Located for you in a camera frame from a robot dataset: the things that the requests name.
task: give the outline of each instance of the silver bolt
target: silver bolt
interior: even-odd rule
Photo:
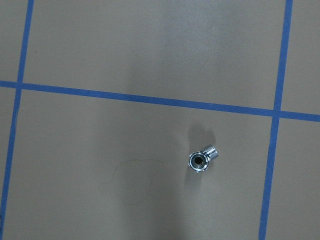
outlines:
[[[207,169],[209,162],[218,157],[218,152],[214,146],[208,145],[204,149],[189,155],[189,166],[196,172]]]

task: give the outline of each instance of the screw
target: screw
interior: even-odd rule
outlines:
[[[189,166],[196,172],[207,169],[209,162],[218,157],[218,152],[214,146],[208,145],[204,149],[189,155]]]

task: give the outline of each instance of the gray surface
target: gray surface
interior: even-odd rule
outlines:
[[[280,121],[268,240],[319,239],[319,136],[320,122]]]
[[[294,1],[282,110],[320,114],[320,1]]]
[[[271,118],[23,91],[4,239],[256,240]],[[207,171],[190,152],[215,144]]]
[[[0,193],[5,176],[7,150],[11,126],[15,90],[0,87]]]
[[[272,109],[285,0],[43,0],[24,81]]]
[[[0,1],[0,80],[17,81],[27,1]]]

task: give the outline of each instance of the vertical blue line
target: vertical blue line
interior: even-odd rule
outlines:
[[[277,138],[279,130],[279,121],[281,113],[282,95],[284,90],[287,53],[289,45],[291,15],[292,15],[293,0],[286,0],[282,30],[282,40],[280,48],[280,57],[278,65],[278,74],[275,87],[274,105],[273,105],[273,117],[270,130],[270,142],[265,170],[264,191],[262,198],[260,227],[259,227],[259,240],[266,239],[268,213],[270,205],[270,196],[272,188],[272,179],[274,174]]]
[[[3,188],[2,188],[2,196],[1,196],[0,240],[3,239],[3,234],[4,234],[12,159],[13,159],[14,147],[15,147],[17,119],[18,119],[18,112],[19,112],[20,101],[21,101],[22,83],[23,83],[23,79],[24,79],[26,57],[27,57],[27,50],[28,50],[28,40],[29,40],[33,7],[34,7],[34,0],[29,0],[28,4],[27,4],[25,23],[24,23],[24,31],[23,31],[23,38],[22,38],[22,45],[21,45],[19,69],[18,69],[18,76],[17,76],[17,85],[16,85],[16,90],[15,90],[12,120],[11,120],[10,135],[9,135],[9,143],[8,143],[8,151],[7,151],[7,156],[6,156],[6,164],[5,164],[5,172],[4,172],[4,180],[3,180]]]

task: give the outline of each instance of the bolt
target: bolt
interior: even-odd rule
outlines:
[[[209,162],[218,157],[218,152],[214,146],[208,145],[204,149],[189,155],[189,166],[196,172],[207,169]]]

